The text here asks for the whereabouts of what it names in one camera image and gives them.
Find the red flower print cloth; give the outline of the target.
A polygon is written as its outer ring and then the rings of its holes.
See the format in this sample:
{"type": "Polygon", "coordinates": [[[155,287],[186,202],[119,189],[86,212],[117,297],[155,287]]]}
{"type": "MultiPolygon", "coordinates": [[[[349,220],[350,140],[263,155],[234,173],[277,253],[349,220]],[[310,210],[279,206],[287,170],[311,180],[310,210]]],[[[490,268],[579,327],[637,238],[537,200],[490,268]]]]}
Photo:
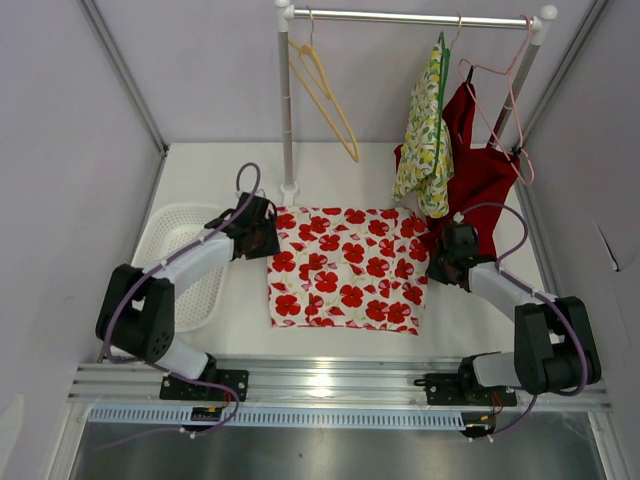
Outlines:
{"type": "Polygon", "coordinates": [[[418,335],[429,252],[407,208],[284,206],[267,263],[271,324],[418,335]]]}

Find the lemon print skirt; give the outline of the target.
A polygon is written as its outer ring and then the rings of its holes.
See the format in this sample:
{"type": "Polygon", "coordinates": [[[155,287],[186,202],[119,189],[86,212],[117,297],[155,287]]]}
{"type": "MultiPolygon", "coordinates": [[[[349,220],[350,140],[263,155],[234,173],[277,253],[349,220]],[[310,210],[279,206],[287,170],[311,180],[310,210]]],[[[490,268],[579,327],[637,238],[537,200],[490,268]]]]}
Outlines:
{"type": "Polygon", "coordinates": [[[449,213],[448,183],[455,175],[452,141],[444,120],[444,93],[450,50],[440,35],[409,98],[392,198],[413,194],[422,213],[439,219],[449,213]]]}

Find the yellow plastic hanger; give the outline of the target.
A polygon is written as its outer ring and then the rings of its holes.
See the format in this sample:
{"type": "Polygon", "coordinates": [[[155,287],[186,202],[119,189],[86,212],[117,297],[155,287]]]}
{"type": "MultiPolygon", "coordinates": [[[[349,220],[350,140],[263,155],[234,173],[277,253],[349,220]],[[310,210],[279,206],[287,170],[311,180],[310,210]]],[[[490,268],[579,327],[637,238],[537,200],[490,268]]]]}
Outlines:
{"type": "Polygon", "coordinates": [[[314,28],[311,28],[309,41],[304,44],[288,40],[288,47],[294,55],[294,58],[288,60],[289,68],[351,160],[358,163],[358,140],[330,85],[322,60],[314,47],[313,34],[314,28]]]}

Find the green plastic hanger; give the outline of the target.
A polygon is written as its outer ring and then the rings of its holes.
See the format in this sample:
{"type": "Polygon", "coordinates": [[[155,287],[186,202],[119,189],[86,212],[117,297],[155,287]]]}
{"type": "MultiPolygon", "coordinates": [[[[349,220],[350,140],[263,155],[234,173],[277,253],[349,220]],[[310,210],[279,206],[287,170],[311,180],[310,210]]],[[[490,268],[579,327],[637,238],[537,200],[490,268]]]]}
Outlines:
{"type": "Polygon", "coordinates": [[[450,43],[446,42],[445,33],[441,31],[431,50],[425,74],[425,95],[427,100],[427,120],[425,126],[428,131],[424,134],[424,149],[429,149],[432,156],[431,173],[436,174],[440,163],[443,112],[445,107],[445,90],[449,78],[451,50],[457,41],[455,37],[450,43]]]}

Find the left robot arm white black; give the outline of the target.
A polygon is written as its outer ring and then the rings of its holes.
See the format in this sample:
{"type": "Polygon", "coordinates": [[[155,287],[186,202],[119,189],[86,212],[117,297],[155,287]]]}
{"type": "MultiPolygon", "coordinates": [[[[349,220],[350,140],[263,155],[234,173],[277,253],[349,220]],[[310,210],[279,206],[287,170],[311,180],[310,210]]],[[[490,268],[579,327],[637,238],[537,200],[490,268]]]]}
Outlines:
{"type": "Polygon", "coordinates": [[[119,265],[95,327],[109,359],[120,363],[132,357],[153,365],[182,380],[192,398],[209,398],[217,387],[217,361],[176,337],[176,300],[234,260],[278,254],[277,219],[271,200],[244,192],[234,209],[223,211],[189,244],[156,264],[119,265]]]}

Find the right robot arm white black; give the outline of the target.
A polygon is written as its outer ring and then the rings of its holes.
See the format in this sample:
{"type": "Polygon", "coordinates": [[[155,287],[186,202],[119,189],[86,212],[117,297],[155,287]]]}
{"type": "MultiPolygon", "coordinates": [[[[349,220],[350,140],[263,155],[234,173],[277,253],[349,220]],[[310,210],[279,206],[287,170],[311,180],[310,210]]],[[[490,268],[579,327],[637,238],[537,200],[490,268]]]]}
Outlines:
{"type": "Polygon", "coordinates": [[[479,236],[467,223],[446,226],[427,269],[431,280],[454,285],[491,304],[514,325],[511,352],[466,357],[458,395],[479,403],[493,387],[531,395],[575,396],[602,378],[602,367],[585,303],[536,290],[497,259],[482,255],[479,236]]]}

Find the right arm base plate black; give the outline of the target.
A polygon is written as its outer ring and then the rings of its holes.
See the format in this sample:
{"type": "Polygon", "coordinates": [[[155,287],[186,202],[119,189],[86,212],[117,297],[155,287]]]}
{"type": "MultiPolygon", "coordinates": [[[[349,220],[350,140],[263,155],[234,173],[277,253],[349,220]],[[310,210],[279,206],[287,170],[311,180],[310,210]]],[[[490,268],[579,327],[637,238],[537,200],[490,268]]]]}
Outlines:
{"type": "Polygon", "coordinates": [[[507,388],[473,386],[458,374],[429,373],[413,381],[431,406],[515,407],[517,396],[507,388]]]}

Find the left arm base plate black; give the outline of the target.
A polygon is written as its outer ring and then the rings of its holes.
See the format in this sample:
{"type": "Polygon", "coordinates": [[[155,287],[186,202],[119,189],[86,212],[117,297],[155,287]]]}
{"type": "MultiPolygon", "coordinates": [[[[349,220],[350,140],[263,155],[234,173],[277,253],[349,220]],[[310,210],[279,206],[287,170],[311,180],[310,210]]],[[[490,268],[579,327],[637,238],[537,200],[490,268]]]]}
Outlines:
{"type": "MultiPolygon", "coordinates": [[[[244,402],[249,386],[249,372],[247,370],[221,369],[217,371],[213,383],[232,389],[239,397],[239,400],[244,402]]],[[[179,380],[174,376],[168,376],[161,384],[159,398],[161,400],[191,402],[222,402],[225,400],[231,401],[233,396],[219,389],[194,385],[193,383],[179,380]]]]}

